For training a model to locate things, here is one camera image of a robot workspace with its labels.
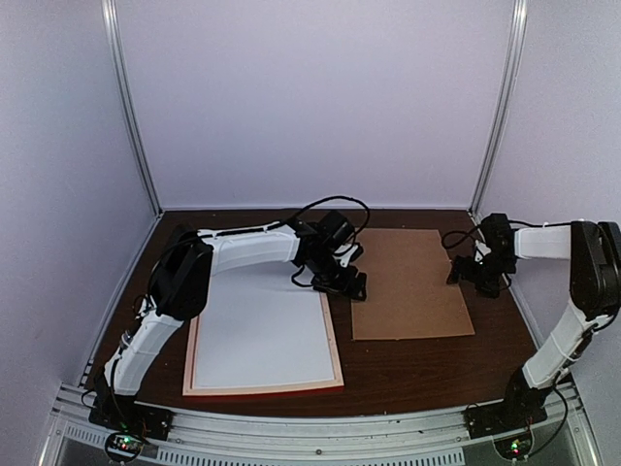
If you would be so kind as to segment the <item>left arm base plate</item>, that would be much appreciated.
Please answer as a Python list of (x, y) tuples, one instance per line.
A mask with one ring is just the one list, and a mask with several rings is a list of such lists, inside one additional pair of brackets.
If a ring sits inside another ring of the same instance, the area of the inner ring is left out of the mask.
[(130, 414), (122, 417), (115, 407), (102, 411), (90, 410), (88, 420), (113, 431), (132, 434), (147, 440), (167, 441), (173, 421), (173, 412), (145, 405), (134, 405)]

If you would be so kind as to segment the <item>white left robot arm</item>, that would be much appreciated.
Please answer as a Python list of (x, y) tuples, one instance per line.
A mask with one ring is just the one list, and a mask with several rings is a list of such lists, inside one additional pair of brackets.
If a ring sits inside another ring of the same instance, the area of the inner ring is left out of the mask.
[(105, 398), (103, 417), (119, 431), (139, 423), (135, 397), (154, 359), (186, 322), (203, 312), (212, 277), (265, 263), (291, 263), (312, 273), (310, 288), (367, 298), (367, 276), (354, 266), (363, 253), (355, 227), (337, 211), (305, 222), (296, 216), (227, 230), (193, 230), (180, 225), (153, 267), (147, 291), (135, 306), (135, 324), (126, 330), (111, 359), (94, 378)]

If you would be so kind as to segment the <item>brown backing board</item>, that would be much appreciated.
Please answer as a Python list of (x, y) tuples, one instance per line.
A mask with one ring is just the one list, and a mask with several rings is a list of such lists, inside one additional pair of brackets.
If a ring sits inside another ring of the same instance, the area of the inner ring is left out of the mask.
[(451, 268), (432, 229), (370, 228), (359, 236), (357, 267), (367, 274), (367, 299), (351, 304), (356, 341), (472, 336), (465, 299), (445, 282)]

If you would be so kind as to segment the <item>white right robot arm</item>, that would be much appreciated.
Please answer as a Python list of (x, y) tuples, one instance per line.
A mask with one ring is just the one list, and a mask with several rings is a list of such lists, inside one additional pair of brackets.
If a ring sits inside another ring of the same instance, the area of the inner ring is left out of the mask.
[(566, 300), (558, 322), (511, 376), (498, 407), (498, 421), (514, 429), (542, 406), (592, 338), (618, 316), (620, 228), (586, 219), (534, 224), (494, 213), (458, 236), (442, 246), (453, 250), (469, 240), (473, 250), (453, 257), (446, 281), (469, 282), (485, 297), (499, 297), (521, 262), (554, 265), (565, 274), (558, 281), (564, 290), (555, 294)]

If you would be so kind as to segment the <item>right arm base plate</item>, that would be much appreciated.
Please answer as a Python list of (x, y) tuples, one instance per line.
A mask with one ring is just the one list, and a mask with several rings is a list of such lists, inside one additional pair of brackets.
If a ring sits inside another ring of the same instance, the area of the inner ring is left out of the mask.
[(468, 407), (463, 415), (471, 439), (525, 429), (532, 424), (547, 420), (547, 413), (543, 408), (507, 415), (501, 403)]

